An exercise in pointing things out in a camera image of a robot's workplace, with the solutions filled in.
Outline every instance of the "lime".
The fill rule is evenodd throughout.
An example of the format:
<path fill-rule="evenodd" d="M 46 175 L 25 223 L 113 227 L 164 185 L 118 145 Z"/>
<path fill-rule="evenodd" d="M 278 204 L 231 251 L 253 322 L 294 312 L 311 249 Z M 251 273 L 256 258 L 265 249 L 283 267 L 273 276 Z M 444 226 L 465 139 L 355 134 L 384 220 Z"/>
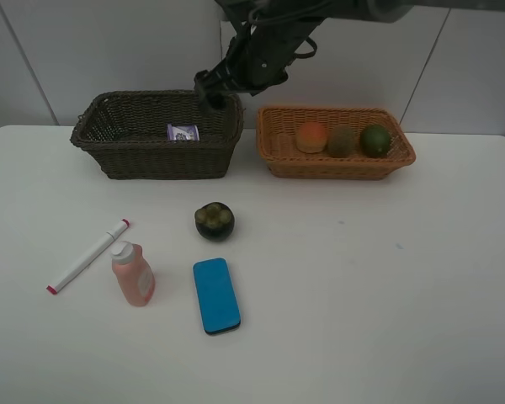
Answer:
<path fill-rule="evenodd" d="M 391 148 L 391 135 L 382 125 L 369 125 L 361 132 L 359 144 L 365 156 L 384 157 Z"/>

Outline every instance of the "mangosteen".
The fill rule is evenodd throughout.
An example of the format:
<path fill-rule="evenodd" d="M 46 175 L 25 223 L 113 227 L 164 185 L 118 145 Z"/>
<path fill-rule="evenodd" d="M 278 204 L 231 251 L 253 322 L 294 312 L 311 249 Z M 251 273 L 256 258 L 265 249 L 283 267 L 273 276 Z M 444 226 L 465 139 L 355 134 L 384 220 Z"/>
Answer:
<path fill-rule="evenodd" d="M 228 206 L 212 202 L 194 212 L 196 230 L 212 242 L 225 241 L 234 230 L 234 215 Z"/>

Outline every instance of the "orange wicker basket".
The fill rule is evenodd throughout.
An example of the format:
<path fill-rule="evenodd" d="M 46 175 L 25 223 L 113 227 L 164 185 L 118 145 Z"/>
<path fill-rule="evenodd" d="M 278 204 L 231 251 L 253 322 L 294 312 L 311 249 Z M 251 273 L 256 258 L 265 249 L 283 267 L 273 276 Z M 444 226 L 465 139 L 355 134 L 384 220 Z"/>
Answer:
<path fill-rule="evenodd" d="M 332 158 L 325 151 L 305 154 L 295 145 L 295 133 L 305 122 L 320 122 L 328 130 L 349 125 L 356 144 L 365 126 L 379 124 L 391 133 L 391 149 L 382 158 L 368 158 L 360 150 L 346 158 Z M 412 145 L 383 109 L 265 107 L 258 111 L 257 146 L 269 171 L 282 178 L 382 179 L 415 162 Z"/>

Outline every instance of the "white bottle cap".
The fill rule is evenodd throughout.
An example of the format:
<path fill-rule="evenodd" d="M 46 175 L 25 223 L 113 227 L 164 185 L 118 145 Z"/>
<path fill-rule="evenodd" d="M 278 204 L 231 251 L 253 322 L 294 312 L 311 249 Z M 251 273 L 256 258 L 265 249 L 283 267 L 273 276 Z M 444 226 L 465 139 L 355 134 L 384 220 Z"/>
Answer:
<path fill-rule="evenodd" d="M 115 242 L 110 249 L 110 257 L 121 265 L 131 263 L 135 259 L 135 249 L 130 242 Z"/>

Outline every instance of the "purple packet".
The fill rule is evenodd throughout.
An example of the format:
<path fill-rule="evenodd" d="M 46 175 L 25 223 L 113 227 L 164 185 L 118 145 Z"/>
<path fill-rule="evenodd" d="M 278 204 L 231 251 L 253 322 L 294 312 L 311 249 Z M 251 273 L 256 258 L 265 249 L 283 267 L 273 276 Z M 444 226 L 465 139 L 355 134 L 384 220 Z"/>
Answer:
<path fill-rule="evenodd" d="M 197 141 L 199 128 L 196 125 L 172 126 L 168 124 L 167 136 L 170 141 Z"/>

